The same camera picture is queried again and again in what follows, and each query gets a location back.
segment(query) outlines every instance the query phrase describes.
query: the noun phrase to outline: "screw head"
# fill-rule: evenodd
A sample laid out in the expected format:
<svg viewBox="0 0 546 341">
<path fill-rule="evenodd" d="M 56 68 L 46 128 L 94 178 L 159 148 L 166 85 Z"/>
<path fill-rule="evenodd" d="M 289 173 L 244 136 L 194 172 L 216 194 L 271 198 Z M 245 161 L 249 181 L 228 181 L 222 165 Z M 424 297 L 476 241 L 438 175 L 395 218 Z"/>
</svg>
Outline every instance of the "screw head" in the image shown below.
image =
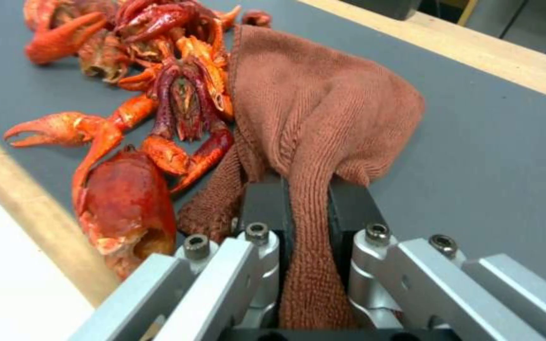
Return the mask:
<svg viewBox="0 0 546 341">
<path fill-rule="evenodd" d="M 269 227 L 265 223 L 255 222 L 246 227 L 246 240 L 262 246 L 269 242 Z"/>
<path fill-rule="evenodd" d="M 454 239 L 442 234 L 434 234 L 429 237 L 429 244 L 448 259 L 453 259 L 459 249 Z"/>
<path fill-rule="evenodd" d="M 204 259 L 210 255 L 210 239 L 202 234 L 192 234 L 184 240 L 182 248 L 188 259 Z"/>
<path fill-rule="evenodd" d="M 391 231 L 383 224 L 368 224 L 366 226 L 366 241 L 375 246 L 387 246 Z"/>
</svg>

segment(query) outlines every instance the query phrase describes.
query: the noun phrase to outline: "gray table surface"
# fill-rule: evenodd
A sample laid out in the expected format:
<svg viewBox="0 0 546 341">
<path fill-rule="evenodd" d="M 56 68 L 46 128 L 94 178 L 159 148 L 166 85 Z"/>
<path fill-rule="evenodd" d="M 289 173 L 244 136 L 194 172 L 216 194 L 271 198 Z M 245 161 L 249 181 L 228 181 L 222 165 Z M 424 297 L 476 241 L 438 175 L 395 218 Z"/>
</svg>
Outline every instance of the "gray table surface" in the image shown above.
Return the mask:
<svg viewBox="0 0 546 341">
<path fill-rule="evenodd" d="M 204 3 L 265 9 L 276 29 L 377 61 L 414 84 L 427 100 L 422 124 L 391 172 L 370 186 L 394 233 L 446 233 L 470 257 L 504 252 L 546 279 L 546 95 L 292 0 Z M 0 136 L 61 110 L 106 116 L 132 95 L 86 78 L 74 58 L 31 65 L 23 54 L 31 37 L 22 1 L 0 1 Z M 151 124 L 126 142 L 138 145 Z M 71 209 L 70 179 L 85 147 L 5 149 Z"/>
</svg>

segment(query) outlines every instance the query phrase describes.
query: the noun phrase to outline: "crawfish body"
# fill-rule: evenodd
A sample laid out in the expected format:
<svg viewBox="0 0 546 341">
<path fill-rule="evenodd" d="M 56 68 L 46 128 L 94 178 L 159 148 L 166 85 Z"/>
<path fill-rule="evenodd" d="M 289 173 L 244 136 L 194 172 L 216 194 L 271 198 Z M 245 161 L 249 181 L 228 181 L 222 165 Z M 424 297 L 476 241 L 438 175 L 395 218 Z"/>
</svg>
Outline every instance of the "crawfish body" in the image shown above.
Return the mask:
<svg viewBox="0 0 546 341">
<path fill-rule="evenodd" d="M 78 209 L 91 244 L 121 278 L 150 254 L 173 252 L 176 224 L 167 184 L 131 145 L 91 171 Z"/>
</svg>

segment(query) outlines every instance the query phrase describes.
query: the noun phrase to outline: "brown towel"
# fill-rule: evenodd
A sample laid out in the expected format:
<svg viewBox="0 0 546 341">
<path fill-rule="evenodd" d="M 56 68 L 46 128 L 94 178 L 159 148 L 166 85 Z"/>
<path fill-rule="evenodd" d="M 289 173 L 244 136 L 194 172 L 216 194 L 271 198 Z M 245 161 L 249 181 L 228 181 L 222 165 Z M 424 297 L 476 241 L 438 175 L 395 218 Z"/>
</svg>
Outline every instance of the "brown towel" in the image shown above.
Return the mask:
<svg viewBox="0 0 546 341">
<path fill-rule="evenodd" d="M 296 228 L 281 327 L 354 326 L 328 240 L 328 183 L 385 174 L 420 121 L 421 95 L 372 61 L 252 26 L 236 29 L 229 84 L 236 144 L 180 211 L 180 230 L 220 242 L 246 182 L 273 168 L 290 184 Z"/>
</svg>

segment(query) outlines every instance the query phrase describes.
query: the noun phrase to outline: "white surface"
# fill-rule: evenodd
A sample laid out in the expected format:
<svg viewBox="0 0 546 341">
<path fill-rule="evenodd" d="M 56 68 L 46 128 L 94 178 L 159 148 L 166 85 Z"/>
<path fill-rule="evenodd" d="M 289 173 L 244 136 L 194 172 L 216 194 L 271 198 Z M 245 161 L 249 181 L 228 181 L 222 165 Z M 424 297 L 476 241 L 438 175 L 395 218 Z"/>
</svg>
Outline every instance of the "white surface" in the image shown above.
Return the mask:
<svg viewBox="0 0 546 341">
<path fill-rule="evenodd" d="M 0 206 L 0 340 L 69 337 L 92 306 Z"/>
</svg>

